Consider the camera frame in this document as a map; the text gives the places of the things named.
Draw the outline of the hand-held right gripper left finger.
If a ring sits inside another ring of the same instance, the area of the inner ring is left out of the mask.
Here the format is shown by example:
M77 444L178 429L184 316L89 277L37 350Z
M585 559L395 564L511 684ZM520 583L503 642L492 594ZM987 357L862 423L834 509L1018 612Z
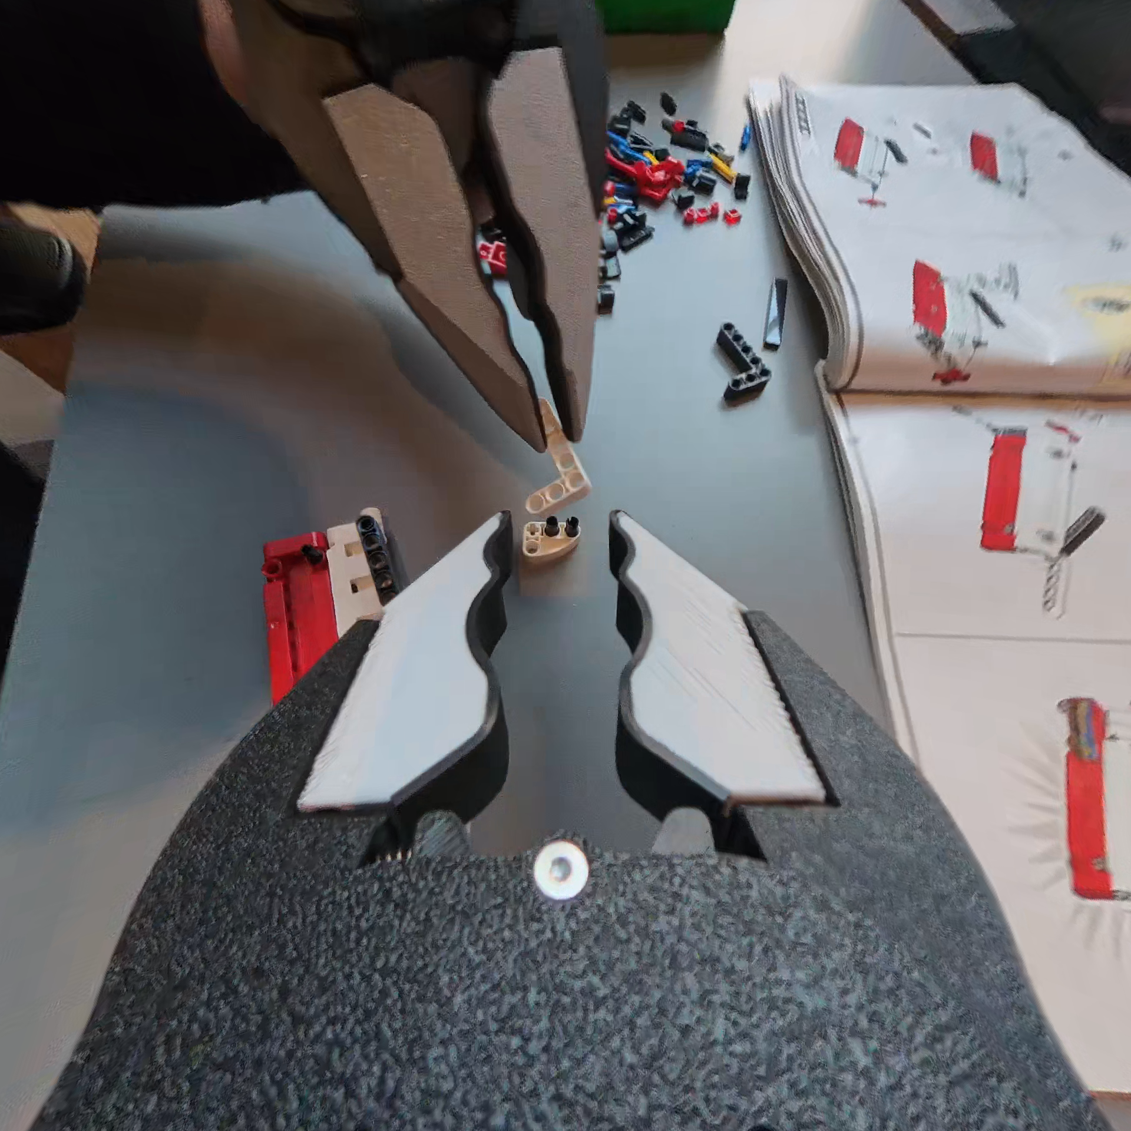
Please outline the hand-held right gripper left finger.
M515 524L499 511L387 608L297 796L305 814L372 812L465 824L499 796L509 739L493 654Z

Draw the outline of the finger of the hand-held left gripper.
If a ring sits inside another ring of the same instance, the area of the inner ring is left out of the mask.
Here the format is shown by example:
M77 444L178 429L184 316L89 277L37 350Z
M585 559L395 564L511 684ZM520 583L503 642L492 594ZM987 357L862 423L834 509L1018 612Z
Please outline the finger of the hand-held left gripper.
M326 97L322 106L387 239L402 297L503 423L544 452L534 380L486 283L441 126L373 83Z
M547 382L567 437L589 415L600 297L600 213L565 55L515 51L482 99L488 182L527 284Z

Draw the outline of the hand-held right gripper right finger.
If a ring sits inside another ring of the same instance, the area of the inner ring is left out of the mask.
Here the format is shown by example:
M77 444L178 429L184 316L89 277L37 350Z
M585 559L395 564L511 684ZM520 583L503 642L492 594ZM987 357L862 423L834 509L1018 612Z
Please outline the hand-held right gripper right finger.
M691 812L717 851L757 851L749 808L839 797L773 670L753 612L628 511L609 518L618 677L617 777L666 823Z

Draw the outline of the red and white brick panel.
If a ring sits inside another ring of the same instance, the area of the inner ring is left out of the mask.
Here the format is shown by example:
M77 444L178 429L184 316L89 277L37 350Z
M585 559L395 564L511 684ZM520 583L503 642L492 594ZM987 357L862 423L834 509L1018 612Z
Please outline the red and white brick panel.
M379 621L392 602L381 604L365 563L356 528L357 518L365 513L383 518L394 538L387 513L368 506L352 521L324 532L268 541L263 546L274 704L279 704L349 629L365 619Z

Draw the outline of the small white curved brick piece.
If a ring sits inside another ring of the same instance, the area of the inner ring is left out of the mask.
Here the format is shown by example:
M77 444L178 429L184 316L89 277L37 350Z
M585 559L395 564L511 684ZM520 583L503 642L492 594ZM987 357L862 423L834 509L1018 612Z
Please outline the small white curved brick piece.
M527 563L551 563L562 560L577 549L581 542L581 532L575 538L569 538L563 530L567 518L561 520L561 536L550 540L543 537L543 525L546 520L530 521L524 525L520 538L520 551Z

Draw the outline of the white L-shaped brick beam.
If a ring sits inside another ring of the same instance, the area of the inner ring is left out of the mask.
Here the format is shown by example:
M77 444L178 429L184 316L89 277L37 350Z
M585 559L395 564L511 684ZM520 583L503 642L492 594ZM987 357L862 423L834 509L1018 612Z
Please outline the white L-shaped brick beam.
M571 441L563 432L552 405L539 398L542 423L547 437L547 451L555 464L556 476L544 487L528 495L526 507L530 516L544 518L559 514L566 505L585 499L591 491L591 482Z

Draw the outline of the person's left forearm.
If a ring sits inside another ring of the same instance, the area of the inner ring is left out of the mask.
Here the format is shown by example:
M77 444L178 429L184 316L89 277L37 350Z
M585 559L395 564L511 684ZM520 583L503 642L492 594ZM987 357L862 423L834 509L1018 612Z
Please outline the person's left forearm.
M228 3L3 1L3 203L219 207L306 190L244 97Z

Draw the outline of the pile of coloured brick pieces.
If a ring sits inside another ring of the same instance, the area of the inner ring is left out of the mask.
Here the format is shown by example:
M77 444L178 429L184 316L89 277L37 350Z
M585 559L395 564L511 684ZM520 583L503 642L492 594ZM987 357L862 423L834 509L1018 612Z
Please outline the pile of coloured brick pieces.
M678 155L657 151L644 139L635 134L635 126L644 124L647 113L637 104L631 104L613 117L613 128L605 128L605 112L609 106L609 85L602 73L583 75L581 83L571 83L570 90L575 109L590 192L598 210L613 199L614 207L622 215L637 203L664 203L668 198L679 196L686 204L692 204L695 196L691 183L697 176L721 172L723 164L705 134L692 130L686 122L675 128L678 141L692 143L694 169L687 169ZM515 301L523 314L527 312L527 284L521 277L515 253L508 250L508 277Z

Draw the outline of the black straight brick beam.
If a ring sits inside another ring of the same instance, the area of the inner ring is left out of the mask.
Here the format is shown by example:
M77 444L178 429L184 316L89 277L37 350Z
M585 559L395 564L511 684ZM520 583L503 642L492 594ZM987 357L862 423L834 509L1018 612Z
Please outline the black straight brick beam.
M400 552L384 520L375 513L363 513L356 521L356 528L377 598L381 604L385 604L404 587Z

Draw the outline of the green box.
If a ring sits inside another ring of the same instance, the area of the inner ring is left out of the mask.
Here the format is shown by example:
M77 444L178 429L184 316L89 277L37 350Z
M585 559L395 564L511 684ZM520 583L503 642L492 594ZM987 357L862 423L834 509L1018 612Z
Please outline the green box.
M597 1L616 36L723 33L736 1Z

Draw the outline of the black L-shaped brick beam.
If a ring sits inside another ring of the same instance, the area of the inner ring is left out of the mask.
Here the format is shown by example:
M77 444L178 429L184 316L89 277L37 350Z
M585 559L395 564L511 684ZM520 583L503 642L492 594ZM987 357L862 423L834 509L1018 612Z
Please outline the black L-shaped brick beam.
M725 320L719 326L717 346L732 367L723 402L737 406L760 397L769 386L772 370L733 322Z

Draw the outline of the open instruction booklet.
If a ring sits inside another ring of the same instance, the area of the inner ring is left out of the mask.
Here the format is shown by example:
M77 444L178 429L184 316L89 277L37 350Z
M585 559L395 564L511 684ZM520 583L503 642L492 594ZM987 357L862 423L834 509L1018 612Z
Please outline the open instruction booklet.
M1005 86L753 79L897 742L1130 1085L1130 180Z

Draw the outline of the black office chair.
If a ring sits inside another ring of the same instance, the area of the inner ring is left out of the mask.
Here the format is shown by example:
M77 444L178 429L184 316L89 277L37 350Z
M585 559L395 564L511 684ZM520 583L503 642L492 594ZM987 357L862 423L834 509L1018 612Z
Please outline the black office chair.
M2 335L56 330L81 308L88 269L64 237L2 221Z

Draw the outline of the black cardboard box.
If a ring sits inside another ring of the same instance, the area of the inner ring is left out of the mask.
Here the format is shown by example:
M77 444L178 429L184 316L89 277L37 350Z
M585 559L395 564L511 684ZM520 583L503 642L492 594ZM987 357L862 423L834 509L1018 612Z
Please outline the black cardboard box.
M1129 1L905 1L978 82L1014 83L1130 172Z

